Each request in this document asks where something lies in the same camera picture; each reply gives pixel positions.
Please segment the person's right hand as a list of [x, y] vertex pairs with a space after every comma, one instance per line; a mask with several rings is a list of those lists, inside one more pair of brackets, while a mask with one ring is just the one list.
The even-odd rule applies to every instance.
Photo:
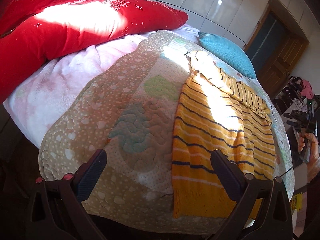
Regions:
[[305, 133], [305, 135], [299, 135], [298, 152], [303, 150], [307, 139], [309, 142], [311, 142], [310, 158], [309, 162], [307, 163], [307, 179], [309, 183], [319, 173], [319, 151], [318, 140], [315, 135], [312, 133]]

